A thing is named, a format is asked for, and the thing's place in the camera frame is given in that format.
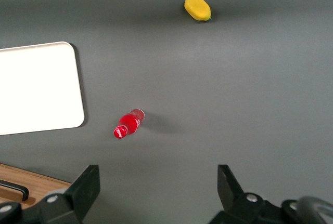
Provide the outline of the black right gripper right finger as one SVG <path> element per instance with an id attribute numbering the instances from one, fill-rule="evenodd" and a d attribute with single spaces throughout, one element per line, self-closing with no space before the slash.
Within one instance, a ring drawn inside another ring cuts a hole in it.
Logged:
<path id="1" fill-rule="evenodd" d="M 228 165 L 217 168 L 223 210 L 210 223 L 284 223 L 281 209 L 255 193 L 244 192 Z"/>

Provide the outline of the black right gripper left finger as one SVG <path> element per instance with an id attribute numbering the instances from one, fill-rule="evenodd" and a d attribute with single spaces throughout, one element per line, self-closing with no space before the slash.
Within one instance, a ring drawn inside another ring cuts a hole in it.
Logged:
<path id="1" fill-rule="evenodd" d="M 63 193 L 47 195 L 38 204 L 38 223 L 82 223 L 100 193 L 98 165 L 89 165 Z"/>

